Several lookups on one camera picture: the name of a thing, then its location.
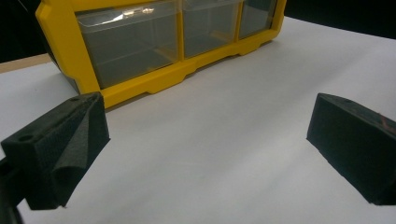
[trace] tabletop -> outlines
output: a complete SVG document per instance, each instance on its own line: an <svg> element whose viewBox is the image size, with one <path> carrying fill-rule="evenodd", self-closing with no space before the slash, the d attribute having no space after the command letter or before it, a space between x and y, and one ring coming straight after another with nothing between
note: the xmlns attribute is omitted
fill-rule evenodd
<svg viewBox="0 0 396 224"><path fill-rule="evenodd" d="M395 206L367 203L306 141L319 92L396 120L395 71L395 40L285 18L256 51L109 108L111 141L67 208L23 201L21 214L27 224L395 223ZM75 95L53 63L0 74L0 139Z"/></svg>

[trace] black foam block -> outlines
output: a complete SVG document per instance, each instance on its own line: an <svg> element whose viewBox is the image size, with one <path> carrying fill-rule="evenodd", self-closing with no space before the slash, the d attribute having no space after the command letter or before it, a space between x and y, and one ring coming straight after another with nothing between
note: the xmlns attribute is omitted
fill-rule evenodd
<svg viewBox="0 0 396 224"><path fill-rule="evenodd" d="M396 123L348 99L320 93L307 140L361 195L396 204Z"/></svg>
<svg viewBox="0 0 396 224"><path fill-rule="evenodd" d="M42 210L66 205L108 141L103 97L96 92L65 101L1 145L25 177L30 208Z"/></svg>

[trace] clear plastic drawer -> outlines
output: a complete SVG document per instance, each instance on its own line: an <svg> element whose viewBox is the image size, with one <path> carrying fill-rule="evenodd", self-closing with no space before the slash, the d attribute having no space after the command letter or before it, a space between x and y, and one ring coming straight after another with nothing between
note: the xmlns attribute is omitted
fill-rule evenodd
<svg viewBox="0 0 396 224"><path fill-rule="evenodd" d="M276 0L245 0L239 38L270 29L275 7Z"/></svg>
<svg viewBox="0 0 396 224"><path fill-rule="evenodd" d="M184 55L187 58L233 42L241 0L184 0Z"/></svg>
<svg viewBox="0 0 396 224"><path fill-rule="evenodd" d="M177 2L77 13L101 89L177 61Z"/></svg>

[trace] yellow frame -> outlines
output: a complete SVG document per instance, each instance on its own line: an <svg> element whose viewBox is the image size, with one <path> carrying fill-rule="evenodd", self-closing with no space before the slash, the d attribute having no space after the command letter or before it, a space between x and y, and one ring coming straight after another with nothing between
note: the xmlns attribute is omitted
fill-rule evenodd
<svg viewBox="0 0 396 224"><path fill-rule="evenodd" d="M116 105L144 92L155 93L183 81L196 69L232 55L245 55L275 38L283 21L286 0L277 0L269 30L238 39L243 2L239 4L234 42L193 58L184 58L183 18L177 13L179 62L101 90L78 26L76 12L104 7L125 7L155 0L41 0L35 15L62 72L75 80L80 93L100 91L105 107Z"/></svg>

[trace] plastic bin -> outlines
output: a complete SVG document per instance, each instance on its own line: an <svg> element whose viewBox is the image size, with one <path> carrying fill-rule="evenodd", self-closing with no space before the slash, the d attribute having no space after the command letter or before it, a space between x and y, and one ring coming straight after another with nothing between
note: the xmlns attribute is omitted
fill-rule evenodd
<svg viewBox="0 0 396 224"><path fill-rule="evenodd" d="M186 58L233 42L242 0L184 0L183 30Z"/></svg>
<svg viewBox="0 0 396 224"><path fill-rule="evenodd" d="M177 61L177 2L77 13L101 89Z"/></svg>
<svg viewBox="0 0 396 224"><path fill-rule="evenodd" d="M276 0L246 0L243 5L239 38L271 28Z"/></svg>

